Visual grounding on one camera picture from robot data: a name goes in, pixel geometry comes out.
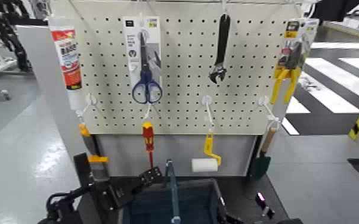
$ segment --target scissors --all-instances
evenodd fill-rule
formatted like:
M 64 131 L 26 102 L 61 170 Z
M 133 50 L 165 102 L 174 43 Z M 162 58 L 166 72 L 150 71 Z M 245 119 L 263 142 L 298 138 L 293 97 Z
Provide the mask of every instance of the scissors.
M 140 104 L 158 102 L 163 97 L 163 89 L 153 79 L 150 71 L 145 39 L 143 33 L 140 33 L 141 40 L 141 80 L 132 89 L 133 99 Z

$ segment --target blue scissors handle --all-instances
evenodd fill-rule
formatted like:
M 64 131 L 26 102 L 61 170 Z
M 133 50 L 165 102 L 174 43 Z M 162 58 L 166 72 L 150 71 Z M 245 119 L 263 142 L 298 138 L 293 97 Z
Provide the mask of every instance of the blue scissors handle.
M 141 71 L 141 80 L 132 89 L 132 97 L 139 104 L 158 102 L 163 96 L 161 86 L 152 78 L 151 71 Z

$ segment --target blue basket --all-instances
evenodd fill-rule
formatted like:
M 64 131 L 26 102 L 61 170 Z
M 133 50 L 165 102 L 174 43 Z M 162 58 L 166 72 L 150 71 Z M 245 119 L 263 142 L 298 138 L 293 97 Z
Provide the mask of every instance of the blue basket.
M 174 169 L 170 174 L 169 185 L 154 184 L 138 194 L 131 204 L 120 211 L 117 223 L 219 224 L 218 216 L 225 217 L 226 210 L 216 180 L 201 179 L 175 184 Z M 178 195 L 178 203 L 175 202 L 175 191 Z M 174 212 L 177 205 L 179 214 Z

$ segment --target black and white stripes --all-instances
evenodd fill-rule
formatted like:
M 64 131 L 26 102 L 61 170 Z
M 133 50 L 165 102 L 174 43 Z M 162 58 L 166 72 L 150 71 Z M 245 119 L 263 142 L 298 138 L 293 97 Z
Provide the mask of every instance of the black and white stripes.
M 287 109 L 290 135 L 348 134 L 359 116 L 359 43 L 314 43 Z

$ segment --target scissors packaging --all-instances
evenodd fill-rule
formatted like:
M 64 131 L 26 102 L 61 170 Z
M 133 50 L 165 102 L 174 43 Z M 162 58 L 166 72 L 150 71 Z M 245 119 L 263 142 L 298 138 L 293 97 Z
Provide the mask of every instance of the scissors packaging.
M 162 64 L 160 60 L 162 52 L 160 18 L 158 16 L 124 16 L 122 17 L 122 24 L 125 34 L 124 44 L 126 45 L 126 57 L 128 58 L 127 68 L 129 70 L 128 74 L 131 80 L 132 90 L 134 90 L 140 81 L 147 86 L 151 81 L 151 75 L 151 78 L 153 79 L 153 87 L 155 87 L 155 83 L 158 86 L 156 89 L 159 91 L 161 89 L 160 77 Z M 141 46 L 141 37 L 143 38 L 144 46 Z M 142 61 L 146 61 L 148 69 L 150 70 L 147 74 L 143 72 L 143 75 L 141 75 L 141 72 L 145 71 L 147 68 Z M 139 89 L 139 85 L 137 88 L 137 91 L 146 91 L 145 89 Z

